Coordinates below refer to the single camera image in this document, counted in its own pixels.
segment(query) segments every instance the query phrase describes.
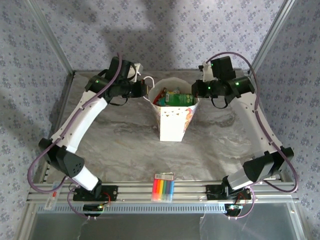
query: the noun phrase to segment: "yellow marker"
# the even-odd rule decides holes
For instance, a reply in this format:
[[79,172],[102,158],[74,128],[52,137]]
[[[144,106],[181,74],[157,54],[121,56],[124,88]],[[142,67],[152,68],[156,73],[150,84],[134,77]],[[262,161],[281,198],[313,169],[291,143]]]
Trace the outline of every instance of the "yellow marker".
[[164,190],[164,181],[160,180],[160,187],[159,187],[159,200],[161,200],[162,191]]

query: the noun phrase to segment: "glass panel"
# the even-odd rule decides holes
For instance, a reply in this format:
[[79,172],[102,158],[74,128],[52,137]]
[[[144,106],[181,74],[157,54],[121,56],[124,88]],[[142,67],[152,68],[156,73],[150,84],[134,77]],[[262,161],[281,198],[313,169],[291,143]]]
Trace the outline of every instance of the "glass panel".
[[250,215],[238,220],[206,213],[200,224],[203,216],[198,213],[104,214],[103,217],[109,218],[88,222],[72,213],[40,213],[35,218],[30,240],[297,239],[286,203],[256,204]]

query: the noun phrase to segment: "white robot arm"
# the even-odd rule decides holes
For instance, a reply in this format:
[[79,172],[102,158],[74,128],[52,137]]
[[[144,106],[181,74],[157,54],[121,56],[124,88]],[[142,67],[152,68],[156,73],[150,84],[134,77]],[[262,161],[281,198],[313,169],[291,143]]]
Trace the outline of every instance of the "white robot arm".
[[[243,168],[223,178],[225,195],[228,196],[280,173],[284,158],[275,146],[279,146],[288,159],[291,159],[294,153],[290,147],[283,147],[271,130],[261,108],[257,106],[255,109],[257,95],[250,79],[247,76],[236,77],[229,56],[204,62],[199,69],[203,71],[203,79],[197,80],[192,85],[192,95],[198,98],[211,98],[214,106],[214,99],[224,96],[225,107],[230,105],[236,112],[252,143],[254,159],[246,161]],[[272,137],[272,142],[266,138],[266,134]]]
[[81,139],[98,114],[112,104],[113,97],[139,98],[147,94],[144,80],[137,80],[143,70],[142,65],[126,60],[122,60],[116,80],[103,91],[116,74],[118,65],[119,59],[114,57],[108,70],[92,77],[78,105],[61,128],[50,139],[43,138],[39,143],[39,147],[45,150],[56,142],[45,155],[47,162],[95,196],[100,194],[101,181],[86,168],[85,160],[75,154]]

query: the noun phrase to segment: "black motor bracket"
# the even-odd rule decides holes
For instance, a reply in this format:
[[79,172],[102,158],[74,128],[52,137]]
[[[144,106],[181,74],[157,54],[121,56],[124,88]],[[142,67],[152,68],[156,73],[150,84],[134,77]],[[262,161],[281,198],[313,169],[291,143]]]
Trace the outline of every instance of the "black motor bracket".
[[118,196],[118,186],[101,185],[100,194],[95,196],[83,187],[74,190],[73,201],[75,202],[114,202]]
[[205,186],[206,199],[208,201],[217,200],[242,200],[243,196],[246,200],[251,200],[250,190],[247,188],[240,188],[237,190],[231,190],[224,182],[222,184],[213,184]]

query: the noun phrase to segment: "blue floral wallpaper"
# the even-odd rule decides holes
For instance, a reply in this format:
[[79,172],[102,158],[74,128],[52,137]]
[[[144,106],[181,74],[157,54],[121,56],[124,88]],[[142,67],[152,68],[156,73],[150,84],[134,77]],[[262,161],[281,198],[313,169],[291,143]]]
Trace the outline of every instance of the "blue floral wallpaper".
[[67,74],[22,1],[0,1],[0,239],[12,239],[27,169],[57,121]]
[[253,60],[283,0],[37,2],[73,69],[83,71],[103,69],[116,52],[148,70],[195,69],[225,50]]
[[298,193],[315,239],[320,239],[319,56],[320,2],[296,0],[257,72],[267,119],[294,149]]

